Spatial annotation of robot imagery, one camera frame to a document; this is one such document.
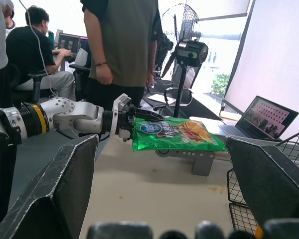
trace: robotic arm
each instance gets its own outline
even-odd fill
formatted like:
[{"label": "robotic arm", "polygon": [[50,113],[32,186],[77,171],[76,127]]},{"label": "robotic arm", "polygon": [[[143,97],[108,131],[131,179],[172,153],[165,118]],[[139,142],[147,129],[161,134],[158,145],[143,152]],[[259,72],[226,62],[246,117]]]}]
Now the robotic arm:
[{"label": "robotic arm", "polygon": [[134,117],[151,121],[164,119],[135,108],[125,94],[114,101],[112,111],[66,98],[53,98],[20,110],[15,107],[0,109],[0,151],[10,144],[18,145],[32,136],[56,129],[72,129],[77,133],[110,132],[110,136],[118,134],[127,141],[132,138]]}]

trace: table surface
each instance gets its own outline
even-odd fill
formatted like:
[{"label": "table surface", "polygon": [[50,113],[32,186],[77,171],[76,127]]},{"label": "table surface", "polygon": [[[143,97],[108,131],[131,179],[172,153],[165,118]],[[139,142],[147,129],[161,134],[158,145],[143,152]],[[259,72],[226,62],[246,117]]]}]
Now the table surface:
[{"label": "table surface", "polygon": [[218,224],[225,234],[232,231],[226,189],[230,162],[215,160],[208,177],[195,176],[191,161],[133,153],[131,144],[111,137],[97,159],[80,239],[99,222],[147,222],[154,238],[171,229],[194,238],[201,221]]}]

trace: bag of chips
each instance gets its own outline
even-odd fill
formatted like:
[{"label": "bag of chips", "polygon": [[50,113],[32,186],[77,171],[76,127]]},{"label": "bag of chips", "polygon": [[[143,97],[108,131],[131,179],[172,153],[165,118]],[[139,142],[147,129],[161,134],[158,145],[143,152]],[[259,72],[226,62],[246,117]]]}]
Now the bag of chips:
[{"label": "bag of chips", "polygon": [[133,150],[226,151],[223,142],[210,134],[203,123],[189,119],[166,118],[149,122],[135,118]]}]

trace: bracelet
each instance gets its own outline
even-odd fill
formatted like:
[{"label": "bracelet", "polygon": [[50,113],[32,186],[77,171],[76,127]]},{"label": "bracelet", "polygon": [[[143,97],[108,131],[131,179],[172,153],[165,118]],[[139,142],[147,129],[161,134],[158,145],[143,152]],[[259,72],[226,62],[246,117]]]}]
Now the bracelet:
[{"label": "bracelet", "polygon": [[95,64],[95,66],[102,66],[102,65],[105,65],[105,64],[107,64],[107,62],[98,63],[98,64]]}]

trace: laptop keyboard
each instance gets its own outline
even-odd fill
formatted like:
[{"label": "laptop keyboard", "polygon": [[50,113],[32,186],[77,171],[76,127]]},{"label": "laptop keyboard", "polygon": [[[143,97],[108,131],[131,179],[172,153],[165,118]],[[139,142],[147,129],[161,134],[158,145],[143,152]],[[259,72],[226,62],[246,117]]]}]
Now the laptop keyboard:
[{"label": "laptop keyboard", "polygon": [[221,124],[219,126],[221,128],[222,131],[224,131],[227,135],[234,135],[234,136],[238,136],[238,137],[246,137],[242,132],[240,132],[239,129],[237,129],[234,126],[231,125],[225,125],[225,124]]}]

